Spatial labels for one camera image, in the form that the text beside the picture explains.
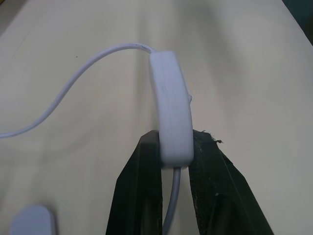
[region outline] white cable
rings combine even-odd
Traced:
[[[55,110],[55,108],[59,105],[61,100],[64,98],[64,96],[67,94],[69,89],[73,86],[73,84],[76,82],[76,80],[94,63],[96,63],[98,60],[102,59],[103,57],[110,55],[114,52],[120,51],[120,50],[126,50],[126,49],[139,49],[146,51],[148,53],[155,52],[155,50],[147,45],[141,44],[141,43],[126,43],[126,44],[120,44],[115,47],[111,47],[107,50],[104,50],[103,52],[100,52],[99,54],[92,57],[89,61],[87,61],[74,75],[73,77],[64,85],[61,92],[58,94],[58,96],[55,98],[55,100],[52,102],[52,104],[49,106],[49,108],[32,124],[29,126],[20,129],[18,131],[14,132],[8,132],[8,133],[0,133],[0,139],[1,138],[7,138],[12,136],[17,136],[20,134],[23,134],[27,131],[30,131],[31,129],[34,129],[36,126],[41,124],[50,114]]]
[[[103,57],[110,55],[114,52],[120,51],[120,50],[126,50],[126,49],[139,49],[146,51],[148,53],[155,52],[155,50],[147,45],[140,44],[140,43],[126,43],[126,44],[120,44],[115,47],[111,47],[107,50],[104,50],[103,52],[95,55],[90,60],[88,60],[74,75],[73,77],[64,85],[60,93],[57,95],[55,100],[52,102],[52,104],[48,107],[48,109],[32,124],[29,126],[20,129],[15,132],[8,132],[8,133],[0,133],[0,139],[1,138],[7,138],[12,136],[17,136],[20,134],[23,134],[27,131],[30,131],[40,125],[50,114],[56,109],[56,107],[60,104],[64,96],[67,94],[69,89],[73,86],[73,84],[76,82],[76,80],[94,63],[96,63],[98,60],[102,59]],[[171,198],[170,203],[167,209],[167,213],[165,216],[164,224],[163,224],[163,235],[167,235],[171,222],[174,216],[177,199],[178,199],[178,193],[179,193],[179,184],[180,184],[180,168],[174,168],[174,175],[173,175],[173,185],[172,185],[172,192],[171,192]]]
[[[162,234],[167,235],[173,220],[173,216],[175,213],[175,208],[178,200],[179,193],[179,185],[180,185],[180,168],[174,168],[173,171],[173,184],[172,184],[172,192],[170,197],[170,202],[168,204],[166,216],[163,223]]]

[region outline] white plastic object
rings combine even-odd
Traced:
[[[172,51],[150,54],[150,82],[158,110],[164,167],[187,167],[194,157],[190,98]]]
[[[13,220],[10,235],[56,235],[53,215],[44,206],[28,207]]]

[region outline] white tabletop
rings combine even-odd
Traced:
[[[224,142],[275,234],[312,234],[313,47],[280,0],[6,0],[0,131],[33,122],[90,57],[123,42],[177,53],[194,129]],[[148,56],[96,63],[42,125],[0,140],[0,234],[37,203],[61,235],[105,234],[115,181],[156,128]],[[171,234],[199,234],[187,170]]]

